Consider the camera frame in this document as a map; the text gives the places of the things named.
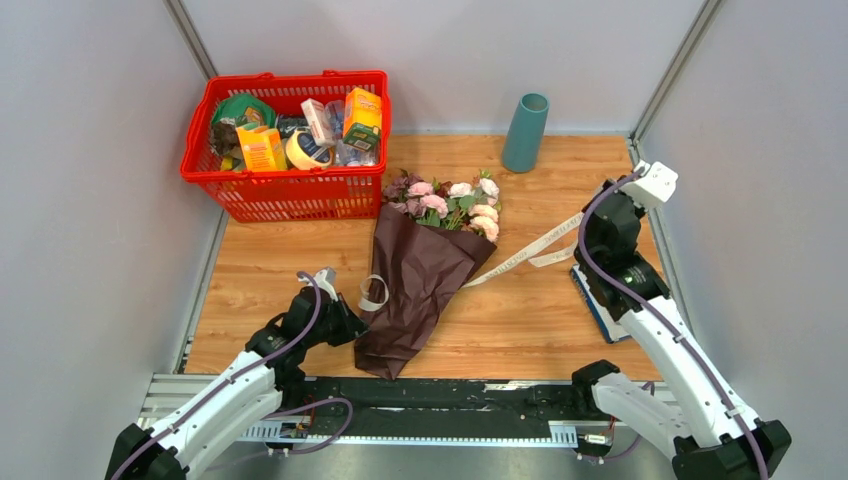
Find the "white printed ribbon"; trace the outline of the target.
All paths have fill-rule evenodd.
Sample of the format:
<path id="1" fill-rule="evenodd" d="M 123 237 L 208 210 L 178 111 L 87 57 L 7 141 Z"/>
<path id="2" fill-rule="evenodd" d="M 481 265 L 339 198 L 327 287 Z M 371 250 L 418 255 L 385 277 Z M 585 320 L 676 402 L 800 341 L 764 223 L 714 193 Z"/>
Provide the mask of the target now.
<path id="1" fill-rule="evenodd" d="M 481 285 L 496 276 L 499 276 L 509 270 L 512 270 L 513 268 L 525 261 L 529 262 L 536 268 L 542 268 L 569 259 L 573 256 L 574 251 L 577 249 L 577 241 L 553 253 L 541 255 L 541 252 L 550 245 L 552 245 L 555 241 L 564 237 L 566 234 L 577 230 L 581 224 L 581 221 L 583 220 L 583 217 L 583 212 L 576 213 L 575 215 L 571 216 L 567 220 L 557 225 L 555 228 L 548 231 L 546 234 L 535 239 L 533 242 L 519 250 L 514 255 L 510 256 L 507 260 L 503 261 L 497 267 L 489 270 L 488 272 L 482 275 L 479 275 L 478 277 L 469 282 L 466 282 L 462 286 L 462 289 Z M 372 301 L 369 296 L 369 288 L 374 281 L 376 281 L 378 285 L 382 286 L 383 295 L 380 301 Z M 383 277 L 378 274 L 371 274 L 367 276 L 360 283 L 359 287 L 361 295 L 358 301 L 358 306 L 364 312 L 378 311 L 388 302 L 388 299 L 390 298 L 388 284 L 383 279 Z"/>

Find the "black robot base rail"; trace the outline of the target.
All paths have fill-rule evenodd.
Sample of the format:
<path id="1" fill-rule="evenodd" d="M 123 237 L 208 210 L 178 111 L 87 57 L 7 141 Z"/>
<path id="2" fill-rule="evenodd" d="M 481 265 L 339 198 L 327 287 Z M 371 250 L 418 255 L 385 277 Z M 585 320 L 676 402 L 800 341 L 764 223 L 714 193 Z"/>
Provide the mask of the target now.
<path id="1" fill-rule="evenodd" d="M 353 412 L 332 404 L 261 420 L 242 440 L 317 444 L 339 432 L 340 444 L 569 448 L 610 424 L 568 381 L 309 377 L 300 393 L 287 409 L 342 397 Z"/>

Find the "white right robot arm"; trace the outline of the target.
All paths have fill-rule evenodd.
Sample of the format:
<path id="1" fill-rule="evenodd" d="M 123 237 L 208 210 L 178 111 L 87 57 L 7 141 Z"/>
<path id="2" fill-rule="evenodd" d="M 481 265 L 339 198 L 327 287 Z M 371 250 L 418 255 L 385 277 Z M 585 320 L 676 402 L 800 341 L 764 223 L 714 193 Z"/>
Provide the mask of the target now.
<path id="1" fill-rule="evenodd" d="M 763 420 L 721 376 L 685 325 L 671 291 L 639 253 L 641 219 L 670 198 L 633 172 L 607 180 L 583 208 L 571 276 L 590 312 L 618 326 L 660 372 L 669 405 L 608 360 L 572 374 L 573 410 L 627 424 L 660 450 L 679 479 L 769 479 L 792 443 L 779 420 Z"/>

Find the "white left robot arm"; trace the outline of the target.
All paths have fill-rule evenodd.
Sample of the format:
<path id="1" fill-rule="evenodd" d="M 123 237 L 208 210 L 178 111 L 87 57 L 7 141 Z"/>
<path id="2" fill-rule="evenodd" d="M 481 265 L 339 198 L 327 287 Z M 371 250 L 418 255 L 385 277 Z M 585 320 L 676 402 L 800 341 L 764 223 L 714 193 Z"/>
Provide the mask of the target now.
<path id="1" fill-rule="evenodd" d="M 151 427 L 131 424 L 119 433 L 106 478 L 198 478 L 251 426 L 302 408 L 300 365 L 310 348 L 344 345 L 367 330 L 341 294 L 309 284 L 193 398 Z"/>

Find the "pink flower bouquet brown wrap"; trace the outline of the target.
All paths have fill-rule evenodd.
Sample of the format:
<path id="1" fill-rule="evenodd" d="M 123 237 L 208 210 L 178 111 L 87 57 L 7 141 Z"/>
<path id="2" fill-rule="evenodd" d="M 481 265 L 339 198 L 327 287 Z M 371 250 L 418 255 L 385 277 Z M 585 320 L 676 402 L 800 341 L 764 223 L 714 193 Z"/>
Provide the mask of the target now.
<path id="1" fill-rule="evenodd" d="M 369 330 L 354 343 L 355 367 L 397 379 L 499 236 L 500 188 L 488 171 L 468 182 L 401 171 L 382 191 L 360 298 Z"/>

